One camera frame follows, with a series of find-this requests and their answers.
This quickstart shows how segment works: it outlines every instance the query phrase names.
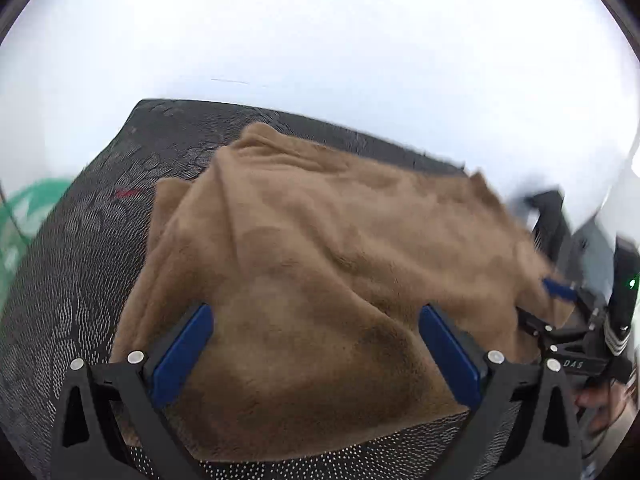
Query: finger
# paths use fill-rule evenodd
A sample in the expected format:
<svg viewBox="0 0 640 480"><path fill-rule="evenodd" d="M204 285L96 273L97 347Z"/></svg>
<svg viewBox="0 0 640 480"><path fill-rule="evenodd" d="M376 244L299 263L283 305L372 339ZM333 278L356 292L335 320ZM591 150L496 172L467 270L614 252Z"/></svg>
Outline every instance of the finger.
<svg viewBox="0 0 640 480"><path fill-rule="evenodd" d="M610 415L609 410L600 410L596 416L593 417L593 420L589 424L590 433L599 433L603 430L607 429L607 426L610 423Z"/></svg>
<svg viewBox="0 0 640 480"><path fill-rule="evenodd" d="M625 411L627 401L629 399L626 394L626 386L620 383L614 383L611 387L611 398L609 401L609 412L611 414L611 422L617 420L622 412Z"/></svg>
<svg viewBox="0 0 640 480"><path fill-rule="evenodd" d="M609 385L604 384L597 388L589 388L581 391L575 399L577 406L581 408L600 408L609 403Z"/></svg>

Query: screw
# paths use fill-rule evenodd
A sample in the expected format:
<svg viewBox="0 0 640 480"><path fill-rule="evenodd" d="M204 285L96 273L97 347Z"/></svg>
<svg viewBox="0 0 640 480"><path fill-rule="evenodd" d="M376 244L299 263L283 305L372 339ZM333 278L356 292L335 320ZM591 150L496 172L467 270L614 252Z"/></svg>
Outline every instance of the screw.
<svg viewBox="0 0 640 480"><path fill-rule="evenodd" d="M127 361L129 361L132 365L137 365L144 358L145 355L140 350L134 350L127 356Z"/></svg>
<svg viewBox="0 0 640 480"><path fill-rule="evenodd" d="M557 359L548 359L546 360L546 367L549 368L552 372L559 372L562 369L560 365L560 361Z"/></svg>
<svg viewBox="0 0 640 480"><path fill-rule="evenodd" d="M71 364L69 366L72 370L79 370L84 366L84 361L81 358L76 357L73 361L71 361Z"/></svg>
<svg viewBox="0 0 640 480"><path fill-rule="evenodd" d="M489 358L489 361L496 365L501 365L504 362L504 355L497 350L489 350L486 356Z"/></svg>

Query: white wall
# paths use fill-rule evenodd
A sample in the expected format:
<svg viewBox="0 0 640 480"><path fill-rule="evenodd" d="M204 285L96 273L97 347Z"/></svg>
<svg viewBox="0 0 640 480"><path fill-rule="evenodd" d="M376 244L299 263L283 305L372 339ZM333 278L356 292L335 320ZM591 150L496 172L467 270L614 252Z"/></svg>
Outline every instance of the white wall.
<svg viewBox="0 0 640 480"><path fill-rule="evenodd" d="M32 0L0 46L0 178L76 174L142 98L276 108L561 185L574 225L639 122L599 0Z"/></svg>
<svg viewBox="0 0 640 480"><path fill-rule="evenodd" d="M615 247L616 234L640 244L640 128L620 176L611 187L596 220L612 248Z"/></svg>

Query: dotted black fabric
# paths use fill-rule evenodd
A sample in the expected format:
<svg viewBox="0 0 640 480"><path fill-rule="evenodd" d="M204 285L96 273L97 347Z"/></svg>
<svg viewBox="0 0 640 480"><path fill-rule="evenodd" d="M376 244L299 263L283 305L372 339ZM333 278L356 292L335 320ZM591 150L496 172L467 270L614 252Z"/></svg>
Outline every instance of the dotted black fabric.
<svg viewBox="0 0 640 480"><path fill-rule="evenodd" d="M108 360L120 311L143 265L156 180L196 178L219 146L254 121L403 168L464 175L425 155L292 114L192 101L137 104L43 224L0 320L0 426L36 478L50 478L50 432L69 362L78 356L90 364ZM513 421L513 413L507 415L478 476L504 446ZM318 457L203 467L225 480L420 478L464 418L444 418ZM132 449L132 457L154 478L141 449Z"/></svg>

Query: blue finger pad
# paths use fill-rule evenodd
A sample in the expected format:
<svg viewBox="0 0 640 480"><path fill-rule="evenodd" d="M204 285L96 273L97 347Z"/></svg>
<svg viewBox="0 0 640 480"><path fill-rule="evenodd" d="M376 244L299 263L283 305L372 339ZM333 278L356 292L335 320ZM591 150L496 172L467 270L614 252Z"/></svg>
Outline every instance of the blue finger pad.
<svg viewBox="0 0 640 480"><path fill-rule="evenodd" d="M576 291L570 286L562 285L561 283L555 282L549 278L542 280L542 283L545 285L546 291L552 298L561 298L562 300L572 302L578 299Z"/></svg>
<svg viewBox="0 0 640 480"><path fill-rule="evenodd" d="M212 333L211 307L203 304L193 314L154 370L150 398L156 408L164 408L177 399Z"/></svg>
<svg viewBox="0 0 640 480"><path fill-rule="evenodd" d="M420 311L418 330L456 401L476 410L482 401L480 373L429 305Z"/></svg>

